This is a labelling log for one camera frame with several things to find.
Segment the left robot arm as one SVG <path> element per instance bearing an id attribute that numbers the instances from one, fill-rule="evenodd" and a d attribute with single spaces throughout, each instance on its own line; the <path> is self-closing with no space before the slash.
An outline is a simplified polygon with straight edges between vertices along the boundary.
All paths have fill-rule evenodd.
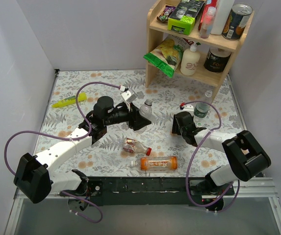
<path id="1" fill-rule="evenodd" d="M 151 124 L 135 105 L 127 106 L 122 102 L 115 106 L 108 96 L 100 97 L 86 118 L 66 141 L 60 141 L 34 156 L 26 153 L 20 158 L 14 184 L 32 203 L 39 203 L 50 193 L 64 190 L 78 196 L 85 195 L 89 179 L 84 173 L 76 169 L 65 173 L 55 171 L 77 152 L 101 139 L 109 125 L 125 122 L 130 129 L 138 131 Z"/>

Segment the clear green-label water bottle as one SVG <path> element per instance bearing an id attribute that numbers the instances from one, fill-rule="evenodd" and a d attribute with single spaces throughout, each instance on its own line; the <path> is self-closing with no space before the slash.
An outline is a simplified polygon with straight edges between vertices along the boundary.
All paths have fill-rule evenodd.
<path id="1" fill-rule="evenodd" d="M 204 118 L 206 117 L 210 105 L 212 103 L 212 90 L 206 90 L 202 99 L 202 102 L 197 102 L 195 108 L 194 108 L 194 116 L 198 118 Z"/>

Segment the small black-cap clear bottle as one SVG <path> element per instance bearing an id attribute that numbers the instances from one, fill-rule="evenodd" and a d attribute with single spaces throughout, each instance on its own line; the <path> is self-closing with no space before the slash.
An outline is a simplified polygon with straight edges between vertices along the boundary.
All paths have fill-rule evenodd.
<path id="1" fill-rule="evenodd" d="M 146 99 L 144 104 L 141 105 L 139 109 L 139 113 L 142 117 L 147 118 L 152 122 L 152 124 L 156 123 L 156 117 L 152 114 L 152 103 L 153 101 L 150 99 Z"/>

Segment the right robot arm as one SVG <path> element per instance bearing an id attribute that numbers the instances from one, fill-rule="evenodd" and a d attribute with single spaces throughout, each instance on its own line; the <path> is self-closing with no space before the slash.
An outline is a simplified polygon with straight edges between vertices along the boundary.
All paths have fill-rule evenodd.
<path id="1" fill-rule="evenodd" d="M 183 137 L 187 144 L 206 147 L 225 153 L 228 164 L 205 175 L 195 183 L 193 191 L 218 194 L 223 185 L 237 180 L 247 182 L 271 165 L 271 159 L 251 132 L 237 134 L 211 132 L 197 127 L 189 112 L 174 115 L 172 133 Z"/>

